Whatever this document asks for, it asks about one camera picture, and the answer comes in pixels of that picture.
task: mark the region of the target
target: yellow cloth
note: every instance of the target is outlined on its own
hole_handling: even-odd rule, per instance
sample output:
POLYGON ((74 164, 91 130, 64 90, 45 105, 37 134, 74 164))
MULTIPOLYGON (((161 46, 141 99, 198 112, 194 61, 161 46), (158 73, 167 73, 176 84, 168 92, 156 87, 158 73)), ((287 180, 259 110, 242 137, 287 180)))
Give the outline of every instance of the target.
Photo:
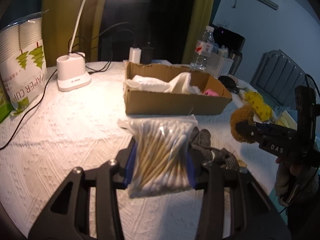
POLYGON ((284 117, 280 117, 280 119, 276 122, 277 125, 281 125, 287 128, 291 128, 290 125, 288 124, 287 120, 284 117))
POLYGON ((263 101, 262 95, 251 90, 248 93, 245 92, 244 95, 245 100, 253 107, 255 113, 262 122, 270 119, 272 109, 263 101))

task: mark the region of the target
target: water bottle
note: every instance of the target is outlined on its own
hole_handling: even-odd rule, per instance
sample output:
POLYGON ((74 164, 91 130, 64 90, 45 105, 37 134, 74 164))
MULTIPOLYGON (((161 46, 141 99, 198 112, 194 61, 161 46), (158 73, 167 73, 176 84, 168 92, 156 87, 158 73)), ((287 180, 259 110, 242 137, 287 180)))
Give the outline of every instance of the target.
POLYGON ((207 26, 205 28, 204 34, 197 42, 196 50, 190 64, 191 68, 205 71, 208 59, 213 49, 213 31, 214 28, 211 26, 207 26))

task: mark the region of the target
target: white textured tablecloth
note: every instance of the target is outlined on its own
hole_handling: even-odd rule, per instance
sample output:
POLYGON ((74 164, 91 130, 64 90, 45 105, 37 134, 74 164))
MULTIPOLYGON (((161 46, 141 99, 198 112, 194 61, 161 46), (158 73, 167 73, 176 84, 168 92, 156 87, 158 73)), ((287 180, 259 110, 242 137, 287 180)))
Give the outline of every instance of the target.
MULTIPOLYGON (((99 69, 104 63, 91 63, 99 69)), ((0 201, 27 236, 36 217, 75 166, 100 166, 127 147, 131 136, 117 126, 127 118, 123 100, 124 64, 112 63, 105 73, 92 75, 90 85, 60 92, 56 78, 47 87, 44 100, 30 113, 10 145, 0 152, 0 201)), ((199 128, 212 135, 212 146, 234 151, 269 194, 276 180, 275 157, 258 144, 236 142, 230 133, 231 113, 242 105, 233 101, 218 116, 197 116, 199 128)), ((11 137, 21 116, 0 125, 0 144, 11 137)), ((195 238, 202 204, 202 191, 128 199, 118 191, 121 222, 126 239, 195 238)), ((90 230, 95 235, 94 192, 90 206, 90 230)))

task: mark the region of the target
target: lamp arm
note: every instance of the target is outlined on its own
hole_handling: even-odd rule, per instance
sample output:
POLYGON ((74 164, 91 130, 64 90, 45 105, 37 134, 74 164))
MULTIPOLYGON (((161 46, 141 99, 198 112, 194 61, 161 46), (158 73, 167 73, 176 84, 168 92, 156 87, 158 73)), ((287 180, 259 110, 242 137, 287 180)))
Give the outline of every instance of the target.
POLYGON ((83 10, 85 1, 86 0, 82 1, 81 7, 80 7, 80 10, 79 10, 79 14, 78 14, 77 22, 76 22, 76 27, 75 27, 75 30, 73 31, 72 41, 71 41, 70 48, 69 48, 69 54, 72 53, 72 47, 73 47, 73 43, 75 42, 76 33, 77 33, 77 30, 78 30, 80 17, 81 17, 81 14, 82 14, 82 10, 83 10))

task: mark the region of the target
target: desk lamp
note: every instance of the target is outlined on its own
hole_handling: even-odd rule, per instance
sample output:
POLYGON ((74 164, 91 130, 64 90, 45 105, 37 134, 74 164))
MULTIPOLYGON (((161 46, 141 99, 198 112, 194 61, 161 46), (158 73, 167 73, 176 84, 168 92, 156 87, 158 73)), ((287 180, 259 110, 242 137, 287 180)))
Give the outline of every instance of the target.
POLYGON ((67 92, 73 89, 84 87, 91 83, 91 76, 85 67, 85 54, 80 52, 79 55, 72 53, 73 43, 75 41, 76 32, 78 30, 81 13, 86 0, 82 1, 78 18, 76 21, 76 27, 73 32, 72 41, 69 48, 69 54, 57 58, 58 69, 58 87, 60 91, 67 92))

